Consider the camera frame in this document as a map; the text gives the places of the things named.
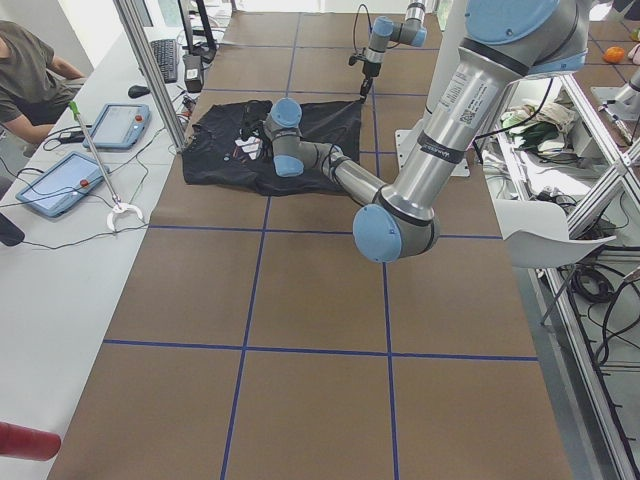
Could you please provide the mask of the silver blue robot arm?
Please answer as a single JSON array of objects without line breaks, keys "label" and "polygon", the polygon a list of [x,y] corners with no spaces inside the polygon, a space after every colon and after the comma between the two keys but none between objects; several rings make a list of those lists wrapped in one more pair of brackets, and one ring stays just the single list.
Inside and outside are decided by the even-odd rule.
[{"label": "silver blue robot arm", "polygon": [[452,14],[464,23],[457,68],[391,184],[337,144],[303,140],[299,103],[278,100],[262,123],[276,174],[318,170],[361,204],[353,236],[369,260],[426,252],[439,237],[433,204],[506,87],[584,65],[590,8],[588,1],[470,1]]},{"label": "silver blue robot arm", "polygon": [[380,16],[375,19],[369,32],[368,45],[349,58],[349,64],[363,63],[363,82],[360,87],[360,101],[364,103],[379,76],[386,51],[398,45],[422,47],[427,37],[424,26],[425,16],[437,10],[437,1],[411,1],[406,8],[402,22]]}]

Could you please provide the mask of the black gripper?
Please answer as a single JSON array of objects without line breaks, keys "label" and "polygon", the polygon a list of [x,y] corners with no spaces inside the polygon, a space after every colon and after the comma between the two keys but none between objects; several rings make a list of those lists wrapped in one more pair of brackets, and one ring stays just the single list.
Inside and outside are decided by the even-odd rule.
[{"label": "black gripper", "polygon": [[271,111],[271,101],[248,101],[244,104],[240,123],[240,138],[247,141],[250,137],[269,141],[265,132],[265,122]]},{"label": "black gripper", "polygon": [[362,53],[362,58],[362,73],[365,79],[360,86],[359,101],[365,102],[371,89],[371,79],[377,77],[380,73],[384,53],[371,48],[365,48]]}]

